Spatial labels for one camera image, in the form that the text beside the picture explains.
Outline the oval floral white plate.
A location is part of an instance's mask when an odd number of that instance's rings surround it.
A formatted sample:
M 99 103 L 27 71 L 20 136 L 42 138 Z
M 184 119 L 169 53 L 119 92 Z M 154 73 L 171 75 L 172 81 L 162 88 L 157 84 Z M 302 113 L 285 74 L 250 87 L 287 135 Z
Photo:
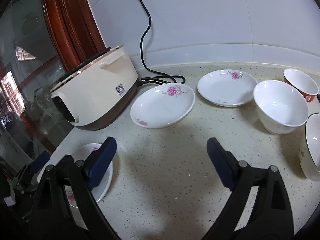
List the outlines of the oval floral white plate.
M 83 146 L 80 146 L 76 150 L 74 150 L 71 154 L 74 162 L 78 160 L 85 161 L 93 151 L 97 151 L 100 148 L 101 144 L 99 143 L 89 143 Z M 95 201 L 100 202 L 105 194 L 107 193 L 113 176 L 113 163 L 109 162 L 109 165 L 106 164 L 98 165 L 98 167 L 102 168 L 102 170 L 96 172 L 93 171 L 92 182 L 89 182 L 89 189 Z M 69 205 L 74 208 L 78 208 L 75 196 L 71 186 L 65 186 L 65 191 L 67 195 L 67 200 Z

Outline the large floral white plate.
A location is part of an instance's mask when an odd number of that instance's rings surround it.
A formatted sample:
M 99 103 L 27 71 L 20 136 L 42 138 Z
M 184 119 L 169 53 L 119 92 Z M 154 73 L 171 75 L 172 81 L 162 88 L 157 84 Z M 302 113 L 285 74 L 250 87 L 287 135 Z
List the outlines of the large floral white plate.
M 132 121 L 145 128 L 165 128 L 181 121 L 195 104 L 195 92 L 188 85 L 169 83 L 140 95 L 130 110 Z

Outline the white speckled bowl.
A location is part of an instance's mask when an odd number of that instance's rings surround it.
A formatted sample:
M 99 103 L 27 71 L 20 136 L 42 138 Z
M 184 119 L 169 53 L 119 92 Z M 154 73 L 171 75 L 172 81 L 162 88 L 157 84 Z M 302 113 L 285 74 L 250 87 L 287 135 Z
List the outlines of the white speckled bowl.
M 300 166 L 305 176 L 319 181 L 319 113 L 308 117 L 299 147 Z

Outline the plain white bowl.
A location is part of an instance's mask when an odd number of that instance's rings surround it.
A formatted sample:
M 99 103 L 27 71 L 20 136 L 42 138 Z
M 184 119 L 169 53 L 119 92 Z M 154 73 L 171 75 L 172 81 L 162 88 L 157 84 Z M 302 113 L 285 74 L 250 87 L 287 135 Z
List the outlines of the plain white bowl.
M 253 90 L 253 99 L 261 123 L 271 134 L 292 133 L 309 117 L 309 108 L 302 94 L 283 81 L 261 81 Z

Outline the cream electric cooker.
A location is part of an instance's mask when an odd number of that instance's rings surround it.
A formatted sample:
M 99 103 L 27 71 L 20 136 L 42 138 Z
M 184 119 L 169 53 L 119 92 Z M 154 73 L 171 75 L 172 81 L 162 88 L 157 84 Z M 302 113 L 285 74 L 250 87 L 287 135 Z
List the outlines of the cream electric cooker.
M 114 122 L 137 91 L 138 74 L 124 46 L 107 48 L 69 71 L 50 90 L 64 119 L 96 131 Z

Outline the glass cabinet door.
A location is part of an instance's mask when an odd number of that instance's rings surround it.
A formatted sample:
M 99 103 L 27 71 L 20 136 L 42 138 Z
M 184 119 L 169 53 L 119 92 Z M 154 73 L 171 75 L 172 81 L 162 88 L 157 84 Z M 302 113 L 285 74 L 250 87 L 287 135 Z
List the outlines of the glass cabinet door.
M 1 11 L 1 165 L 8 176 L 53 153 L 72 130 L 49 92 L 64 73 L 41 0 L 11 0 Z

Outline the small floral white plate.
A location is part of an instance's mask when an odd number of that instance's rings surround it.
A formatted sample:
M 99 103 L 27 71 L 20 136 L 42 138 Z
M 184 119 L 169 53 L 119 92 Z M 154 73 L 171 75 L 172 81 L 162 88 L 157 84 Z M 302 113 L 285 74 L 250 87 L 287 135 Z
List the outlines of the small floral white plate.
M 197 84 L 199 94 L 222 107 L 239 107 L 253 100 L 257 80 L 246 72 L 227 69 L 204 75 Z

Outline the red white bowl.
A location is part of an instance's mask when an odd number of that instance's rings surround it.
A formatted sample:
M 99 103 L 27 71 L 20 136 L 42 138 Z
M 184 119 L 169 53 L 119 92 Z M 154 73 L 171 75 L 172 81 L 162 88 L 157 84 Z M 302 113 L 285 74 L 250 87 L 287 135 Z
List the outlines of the red white bowl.
M 319 93 L 319 87 L 315 80 L 308 74 L 293 68 L 283 71 L 284 82 L 295 87 L 306 102 L 312 102 Z

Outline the red wooden door frame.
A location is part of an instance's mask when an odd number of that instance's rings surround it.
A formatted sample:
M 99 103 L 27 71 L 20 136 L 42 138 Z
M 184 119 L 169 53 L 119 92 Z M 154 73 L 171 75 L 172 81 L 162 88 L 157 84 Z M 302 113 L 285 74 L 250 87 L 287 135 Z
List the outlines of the red wooden door frame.
M 53 45 L 66 71 L 104 50 L 88 0 L 41 0 Z

